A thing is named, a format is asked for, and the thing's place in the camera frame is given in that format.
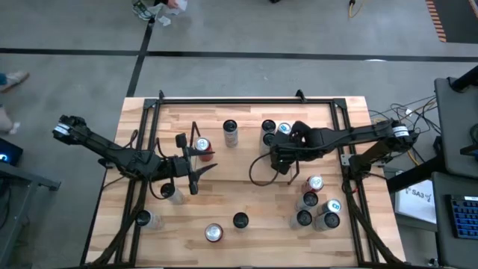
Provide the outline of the black backlit keyboard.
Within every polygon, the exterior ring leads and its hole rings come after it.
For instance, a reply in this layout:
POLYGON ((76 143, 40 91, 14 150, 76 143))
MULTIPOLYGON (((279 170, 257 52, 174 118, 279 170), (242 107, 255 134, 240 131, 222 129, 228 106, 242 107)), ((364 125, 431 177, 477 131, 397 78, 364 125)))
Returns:
POLYGON ((478 197, 449 195, 449 201, 455 237, 478 240, 478 197))

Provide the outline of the red Coke can white script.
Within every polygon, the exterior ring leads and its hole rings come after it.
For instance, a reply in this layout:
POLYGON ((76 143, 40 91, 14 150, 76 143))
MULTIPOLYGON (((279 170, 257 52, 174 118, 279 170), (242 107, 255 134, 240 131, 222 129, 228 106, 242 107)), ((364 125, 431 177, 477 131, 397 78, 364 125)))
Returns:
POLYGON ((309 176, 302 184, 301 191, 302 193, 307 192, 319 192, 323 188, 323 177, 319 175, 309 176))

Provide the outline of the teal palm Celsius can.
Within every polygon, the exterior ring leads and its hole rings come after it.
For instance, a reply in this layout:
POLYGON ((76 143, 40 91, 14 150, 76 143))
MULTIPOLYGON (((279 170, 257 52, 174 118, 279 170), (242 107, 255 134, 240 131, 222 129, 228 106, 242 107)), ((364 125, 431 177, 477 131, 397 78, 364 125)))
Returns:
POLYGON ((236 232, 245 232, 249 225, 249 217, 244 212, 236 213, 232 221, 236 232))

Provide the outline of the white Celsius can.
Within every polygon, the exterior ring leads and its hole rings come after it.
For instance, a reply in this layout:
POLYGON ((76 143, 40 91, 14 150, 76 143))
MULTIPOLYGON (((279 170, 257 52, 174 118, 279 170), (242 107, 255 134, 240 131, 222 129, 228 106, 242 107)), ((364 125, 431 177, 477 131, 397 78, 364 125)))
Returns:
POLYGON ((259 152, 261 155, 267 154, 270 152, 270 147, 273 142, 275 135, 274 133, 266 133, 260 142, 259 152))
POLYGON ((301 229, 303 227, 309 226, 312 222, 312 216, 309 211, 301 210, 295 212, 290 219, 290 228, 292 229, 301 229))
POLYGON ((173 205, 182 205, 185 202, 184 194, 173 184, 165 183, 160 189, 161 195, 173 205))
POLYGON ((238 144, 238 125, 234 120, 223 123, 223 133, 227 147, 234 148, 238 144))
POLYGON ((315 192, 309 191, 304 193, 299 199, 296 201, 295 210, 310 210, 311 208, 315 207, 318 204, 318 196, 315 192))
POLYGON ((263 137, 268 133, 274 134, 276 132, 276 123, 273 120, 264 120, 261 124, 261 134, 263 137))
POLYGON ((140 211, 135 218, 135 223, 145 229, 161 229, 164 225, 159 215, 148 210, 140 211))
POLYGON ((337 228, 340 225, 340 222, 341 220, 336 213, 328 212, 316 216, 313 220, 312 226, 314 230, 321 232, 337 228))

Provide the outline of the black desk leg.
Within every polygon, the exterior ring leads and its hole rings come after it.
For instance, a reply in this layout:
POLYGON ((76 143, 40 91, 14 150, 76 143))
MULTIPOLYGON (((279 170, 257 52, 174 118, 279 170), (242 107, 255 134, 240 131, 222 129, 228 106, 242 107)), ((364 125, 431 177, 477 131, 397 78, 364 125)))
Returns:
POLYGON ((434 158, 420 164, 417 167, 388 179, 388 191, 390 193, 401 191, 402 189, 415 185, 426 179, 430 179, 432 173, 434 172, 447 172, 443 156, 435 156, 434 158))

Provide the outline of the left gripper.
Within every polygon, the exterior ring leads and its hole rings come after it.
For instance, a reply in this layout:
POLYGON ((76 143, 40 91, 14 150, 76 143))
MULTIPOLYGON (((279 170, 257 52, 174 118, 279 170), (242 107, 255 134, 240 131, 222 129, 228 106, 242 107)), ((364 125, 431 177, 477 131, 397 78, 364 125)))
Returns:
POLYGON ((197 170, 192 168, 191 158, 193 156, 213 155, 213 151, 202 151, 189 147, 187 145, 186 134, 181 133, 176 135, 176 146, 182 150, 183 156, 173 158, 173 167, 175 177, 187 176, 189 180, 189 190, 191 195, 197 195, 199 192, 199 178, 200 176, 216 167, 217 164, 209 164, 204 167, 200 167, 197 170))

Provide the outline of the black aluminium table frame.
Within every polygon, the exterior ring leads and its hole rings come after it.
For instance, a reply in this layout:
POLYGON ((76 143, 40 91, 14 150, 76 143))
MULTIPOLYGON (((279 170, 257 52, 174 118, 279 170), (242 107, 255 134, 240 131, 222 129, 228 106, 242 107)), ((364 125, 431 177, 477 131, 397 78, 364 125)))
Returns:
MULTIPOLYGON (((133 130, 140 134, 137 146, 152 147, 161 142, 166 155, 178 152, 175 137, 190 133, 194 123, 226 120, 274 120, 292 123, 301 120, 313 127, 345 129, 365 126, 369 121, 361 97, 243 97, 243 98, 127 98, 117 124, 114 140, 125 144, 133 130)), ((290 228, 302 183, 313 174, 325 181, 320 201, 335 198, 347 204, 347 191, 397 259, 404 257, 395 217, 385 182, 373 176, 366 182, 346 182, 340 152, 297 167, 297 177, 287 183, 199 181, 197 195, 187 195, 182 205, 157 200, 152 192, 160 188, 128 182, 115 170, 105 176, 96 216, 90 228, 83 263, 97 260, 113 240, 126 214, 138 198, 158 214, 161 229, 131 227, 113 253, 110 264, 157 268, 280 268, 280 267, 379 267, 385 259, 356 219, 340 212, 338 228, 316 232, 311 227, 290 228), (233 217, 244 212, 249 217, 245 232, 236 232, 233 217), (220 241, 205 238, 205 228, 218 223, 223 228, 220 241)))

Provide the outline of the black device blue light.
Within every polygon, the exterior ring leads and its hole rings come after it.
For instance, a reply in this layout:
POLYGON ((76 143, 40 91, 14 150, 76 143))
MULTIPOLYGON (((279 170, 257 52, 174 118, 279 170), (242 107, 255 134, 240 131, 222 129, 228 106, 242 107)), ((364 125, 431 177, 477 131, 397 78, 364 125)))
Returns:
POLYGON ((22 157, 23 149, 3 138, 0 138, 0 161, 16 166, 22 157))

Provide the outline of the black mat orange striped edge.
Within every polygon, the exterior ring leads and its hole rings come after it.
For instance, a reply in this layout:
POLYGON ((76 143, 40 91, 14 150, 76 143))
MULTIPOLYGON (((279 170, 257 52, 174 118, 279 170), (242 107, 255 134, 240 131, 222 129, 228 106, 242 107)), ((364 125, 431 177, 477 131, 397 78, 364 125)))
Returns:
POLYGON ((438 39, 478 44, 478 0, 425 0, 438 39))

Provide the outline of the red Coke can black script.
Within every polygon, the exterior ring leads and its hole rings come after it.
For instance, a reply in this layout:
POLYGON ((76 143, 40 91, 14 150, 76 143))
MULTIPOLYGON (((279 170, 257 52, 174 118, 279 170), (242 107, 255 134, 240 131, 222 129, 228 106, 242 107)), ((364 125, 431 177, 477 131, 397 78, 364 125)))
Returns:
POLYGON ((211 223, 205 228, 205 238, 211 243, 218 242, 223 237, 223 228, 218 223, 211 223))

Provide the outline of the white printed paper sheet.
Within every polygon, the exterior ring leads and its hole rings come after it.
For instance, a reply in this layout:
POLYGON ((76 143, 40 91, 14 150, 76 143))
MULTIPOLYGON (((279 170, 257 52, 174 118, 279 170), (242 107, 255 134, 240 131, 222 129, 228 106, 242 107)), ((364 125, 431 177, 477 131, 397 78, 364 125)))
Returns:
POLYGON ((433 183, 427 179, 395 193, 394 211, 436 224, 433 183))

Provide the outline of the grey desk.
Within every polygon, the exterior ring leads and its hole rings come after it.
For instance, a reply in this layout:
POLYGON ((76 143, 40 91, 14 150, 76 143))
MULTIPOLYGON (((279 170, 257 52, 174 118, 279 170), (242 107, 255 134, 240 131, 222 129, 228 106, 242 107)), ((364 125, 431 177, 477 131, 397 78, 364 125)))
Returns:
POLYGON ((478 269, 478 240, 455 237, 449 201, 449 195, 478 197, 478 180, 434 172, 432 183, 439 264, 456 269, 478 269))
POLYGON ((5 268, 34 196, 40 186, 57 191, 60 182, 0 162, 0 179, 10 182, 11 194, 0 198, 0 268, 5 268))

